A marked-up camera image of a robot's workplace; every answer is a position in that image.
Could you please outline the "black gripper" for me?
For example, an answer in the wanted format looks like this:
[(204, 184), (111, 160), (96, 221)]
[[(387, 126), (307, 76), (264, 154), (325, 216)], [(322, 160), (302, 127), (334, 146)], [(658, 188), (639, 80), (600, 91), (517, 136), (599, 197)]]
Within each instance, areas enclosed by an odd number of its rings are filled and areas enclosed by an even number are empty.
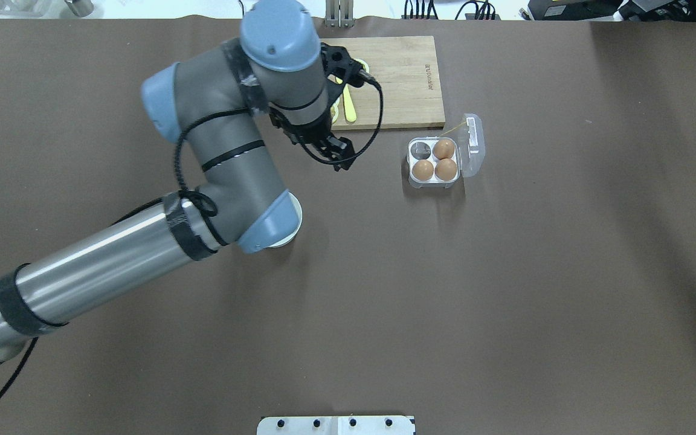
[(293, 110), (271, 103), (269, 108), (273, 126), (282, 129), (295, 145), (306, 145), (306, 153), (313, 160), (332, 166), (336, 172), (351, 167), (355, 160), (353, 143), (332, 134), (330, 105), (315, 101)]

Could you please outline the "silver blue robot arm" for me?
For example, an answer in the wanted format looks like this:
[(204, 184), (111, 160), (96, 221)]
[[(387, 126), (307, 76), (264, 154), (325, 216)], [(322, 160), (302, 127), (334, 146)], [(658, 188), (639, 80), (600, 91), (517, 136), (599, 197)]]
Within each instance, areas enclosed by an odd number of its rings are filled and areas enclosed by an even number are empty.
[(179, 188), (85, 240), (0, 277), (0, 364), (30, 339), (227, 245), (265, 250), (294, 235), (301, 216), (254, 119), (313, 160), (347, 170), (359, 156), (332, 133), (330, 108), (346, 85), (378, 82), (346, 48), (322, 42), (296, 1), (260, 1), (239, 36), (141, 85), (144, 110), (176, 146)]

